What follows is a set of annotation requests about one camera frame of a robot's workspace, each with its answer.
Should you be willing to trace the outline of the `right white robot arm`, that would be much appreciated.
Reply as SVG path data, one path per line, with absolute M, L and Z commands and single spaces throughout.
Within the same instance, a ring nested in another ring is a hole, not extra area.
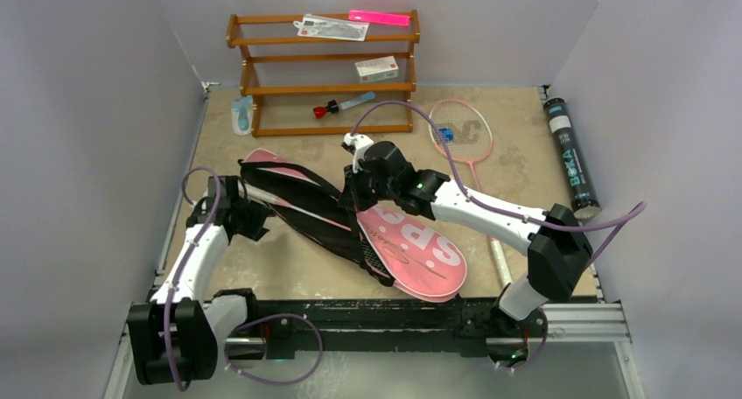
M 515 333 L 549 301 L 571 299 L 593 249 L 568 207 L 542 210 L 474 191 L 442 172 L 416 169 L 389 141 L 347 134 L 341 146 L 353 156 L 344 169 L 344 208 L 360 212 L 391 201 L 408 215 L 470 228 L 527 257 L 526 274 L 503 290 L 491 312 L 498 333 Z

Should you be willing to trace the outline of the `black shuttlecock tube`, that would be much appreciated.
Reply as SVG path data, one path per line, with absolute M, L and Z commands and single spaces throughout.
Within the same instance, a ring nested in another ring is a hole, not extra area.
M 571 209 L 578 220 L 591 220 L 602 211 L 602 208 L 585 163 L 584 153 L 572 126 L 566 102 L 560 97 L 550 97 L 544 102 L 543 110 L 563 164 L 566 184 L 570 190 Z

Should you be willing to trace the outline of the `pink racket cover bag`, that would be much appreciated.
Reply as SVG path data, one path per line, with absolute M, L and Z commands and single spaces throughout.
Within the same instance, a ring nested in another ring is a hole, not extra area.
M 431 303 L 443 303 L 459 294 L 467 277 L 467 261 L 434 228 L 380 205 L 351 216 L 339 207 L 340 190 L 334 184 L 269 150 L 255 149 L 239 164 L 245 185 L 350 227 L 347 231 L 268 204 L 290 228 L 354 263 L 380 284 Z

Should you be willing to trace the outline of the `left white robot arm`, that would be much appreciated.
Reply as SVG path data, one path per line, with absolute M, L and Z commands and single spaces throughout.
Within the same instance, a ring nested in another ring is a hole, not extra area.
M 232 239 L 258 241 L 271 211 L 248 198 L 238 176 L 211 176 L 207 192 L 186 220 L 185 241 L 163 284 L 148 301 L 129 308 L 126 324 L 133 366 L 143 385 L 175 383 L 185 389 L 210 379 L 223 340 L 233 330 L 258 331 L 261 313 L 249 305 L 250 289 L 206 296 L 215 267 Z

